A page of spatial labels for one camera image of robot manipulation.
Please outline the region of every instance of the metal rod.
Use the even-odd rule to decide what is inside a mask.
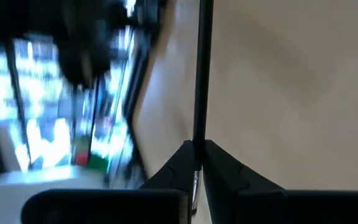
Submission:
[[[121,74],[119,77],[119,82],[118,82],[118,91],[116,93],[116,95],[114,96],[114,105],[111,105],[112,107],[112,118],[111,118],[111,122],[112,122],[112,127],[110,128],[110,132],[109,132],[109,139],[108,139],[108,143],[110,144],[111,142],[111,138],[112,138],[112,133],[114,131],[114,127],[116,125],[116,120],[117,120],[117,111],[118,111],[118,106],[119,105],[119,101],[121,98],[121,90],[122,90],[122,84],[124,83],[124,76],[125,76],[125,70],[126,70],[126,65],[128,62],[125,62],[121,65]]]
[[[29,156],[29,165],[28,168],[32,168],[31,161],[31,153],[30,153],[30,144],[29,138],[27,136],[26,130],[26,118],[24,112],[24,103],[23,98],[20,91],[20,83],[19,83],[19,74],[16,68],[16,56],[15,56],[15,46],[13,40],[8,40],[5,43],[5,52],[6,52],[6,60],[7,66],[9,68],[9,73],[11,75],[11,85],[13,87],[13,94],[17,105],[17,116],[19,118],[20,126],[21,126],[21,134],[24,139],[25,146],[27,148],[27,155]]]
[[[78,101],[78,87],[73,86],[72,102],[71,102],[71,163],[74,164],[75,141],[77,131],[77,101]]]
[[[99,85],[100,85],[100,78],[97,78],[95,94],[94,94],[94,105],[93,105],[94,108],[93,108],[92,125],[91,125],[91,139],[89,140],[89,148],[88,148],[88,162],[91,159],[93,132],[94,132],[94,126],[95,126],[95,121],[96,121],[96,113],[98,112]]]
[[[198,20],[198,46],[196,69],[196,93],[194,105],[193,144],[198,162],[196,170],[201,170],[205,150],[206,112],[208,108],[209,65],[211,60],[211,39],[213,24],[213,0],[200,0]]]

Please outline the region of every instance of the beige wall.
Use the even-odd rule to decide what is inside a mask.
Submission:
[[[134,118],[151,174],[193,122],[198,1],[168,11]],[[358,1],[215,1],[207,126],[283,187],[358,189]]]

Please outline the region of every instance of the blurry object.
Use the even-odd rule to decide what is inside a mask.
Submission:
[[[89,144],[91,137],[82,135],[73,141],[74,145],[74,164],[79,166],[87,165],[89,159]]]
[[[102,156],[91,152],[88,165],[86,167],[106,175],[109,167],[109,161],[107,158],[103,158]]]
[[[39,1],[40,4],[37,7],[45,6],[45,9],[32,16],[42,18],[41,14],[45,15],[53,11],[55,2],[46,5],[47,2],[44,0],[35,0],[35,2]],[[133,52],[138,52],[137,49],[134,49],[133,28],[145,31],[144,22],[141,26],[137,24],[139,15],[132,15],[135,0],[125,4],[122,2],[126,1],[107,4],[108,18],[116,18],[115,21],[107,23],[98,21],[94,24],[95,15],[91,10],[89,10],[91,15],[81,18],[79,16],[88,11],[80,9],[81,6],[73,9],[75,11],[72,14],[75,17],[74,20],[90,22],[84,27],[74,28],[74,30],[76,29],[73,31],[75,35],[81,35],[84,40],[68,37],[64,39],[64,37],[58,36],[59,32],[55,30],[56,27],[49,27],[53,30],[51,33],[37,33],[38,31],[35,29],[30,30],[25,36],[15,36],[12,45],[15,49],[13,55],[16,58],[14,63],[17,70],[16,75],[10,74],[9,68],[12,69],[12,63],[8,68],[8,62],[12,62],[12,57],[6,56],[4,45],[7,40],[0,40],[0,128],[9,130],[14,145],[12,154],[16,155],[22,170],[44,169],[70,163],[85,165],[91,162],[94,154],[105,161],[110,161],[113,157],[121,161],[124,141],[129,138],[126,121],[121,114],[122,101],[126,96],[127,85],[134,67]],[[58,24],[60,16],[60,12],[54,15],[55,18],[47,16],[43,25],[47,25],[50,19],[55,19],[54,22]],[[118,17],[130,20],[127,21],[130,26],[121,23],[119,19],[117,20]],[[15,29],[15,26],[8,27],[7,32],[12,29]],[[87,37],[89,34],[87,32],[93,29],[95,32],[91,34],[94,37]],[[97,30],[105,29],[108,30],[105,33],[97,32]],[[103,47],[104,45],[100,45],[99,40],[101,42],[108,40],[108,46]],[[84,49],[77,49],[78,43],[85,43]],[[103,63],[108,65],[110,71],[106,73],[105,78],[100,79],[99,94],[96,94],[95,90],[84,88],[86,86],[73,87],[73,82],[67,81],[66,74],[64,74],[66,79],[62,76],[62,72],[65,72],[59,64],[62,60],[59,51],[61,53],[68,50],[70,54],[77,52],[76,60],[83,60],[84,54],[82,53],[87,53],[88,47],[94,50],[94,52],[88,52],[91,65],[92,54],[98,53],[98,47],[106,50],[109,54],[108,60]],[[84,70],[82,64],[68,64],[68,66],[80,68],[81,73]],[[18,90],[20,99],[16,99],[13,89]],[[76,152],[75,139],[78,139],[78,136],[87,136],[87,140],[82,149],[80,148]]]
[[[127,5],[131,11],[135,9],[133,2]],[[146,10],[131,17],[124,1],[0,0],[0,54],[4,53],[3,45],[12,39],[49,35],[58,48],[60,69],[66,79],[74,86],[92,88],[94,80],[109,70],[111,61],[121,60],[119,49],[109,47],[111,37],[126,26],[158,27],[157,5],[144,4]],[[53,58],[53,50],[42,41],[27,50],[21,47],[20,55],[29,55],[29,50],[35,60]]]
[[[27,153],[16,152],[9,130],[2,127],[0,128],[0,152],[6,171],[27,170],[30,162]]]
[[[29,170],[28,172],[12,171],[0,175],[0,186],[17,184],[41,184],[46,182],[64,181],[69,179],[88,179],[102,188],[103,175],[82,166],[61,166],[42,170]]]

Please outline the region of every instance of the black metal pole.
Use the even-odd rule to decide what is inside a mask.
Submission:
[[[77,101],[78,101],[78,86],[73,86],[73,96],[71,101],[71,164],[74,164],[75,161],[75,141],[77,134]]]
[[[194,105],[193,144],[196,150],[196,170],[201,170],[205,150],[206,111],[208,108],[209,65],[213,25],[213,0],[200,0],[198,20],[198,47],[196,69],[196,94]]]
[[[29,144],[29,138],[27,136],[27,128],[26,128],[27,120],[25,118],[24,102],[20,90],[19,74],[16,68],[15,46],[13,40],[7,40],[5,42],[5,53],[6,53],[7,67],[11,75],[11,85],[13,87],[13,95],[17,105],[17,116],[21,127],[21,136],[27,148],[27,155],[29,156],[28,169],[30,170],[32,169],[33,161],[31,160],[30,144]]]
[[[88,148],[88,164],[91,159],[94,126],[95,126],[96,118],[99,117],[96,115],[96,113],[98,112],[99,86],[100,86],[100,78],[97,78],[96,79],[96,88],[94,91],[94,105],[93,105],[94,108],[93,108],[93,114],[92,114],[92,125],[91,125],[91,133],[90,133],[91,138],[89,140],[89,148]]]

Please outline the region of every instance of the window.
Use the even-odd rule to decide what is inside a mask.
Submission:
[[[112,48],[126,56],[112,63],[111,71],[101,80],[96,94],[94,90],[74,91],[59,74],[57,48],[52,43],[17,40],[16,67],[25,131],[21,131],[17,121],[17,102],[7,59],[0,48],[0,126],[9,129],[23,170],[75,163],[76,152],[80,147],[88,148],[89,142],[91,152],[103,158],[111,159],[121,154],[125,142],[130,139],[120,111],[126,94],[123,83],[131,76],[133,58],[129,52],[133,45],[130,28],[114,37]],[[84,136],[88,136],[87,141],[76,144]]]

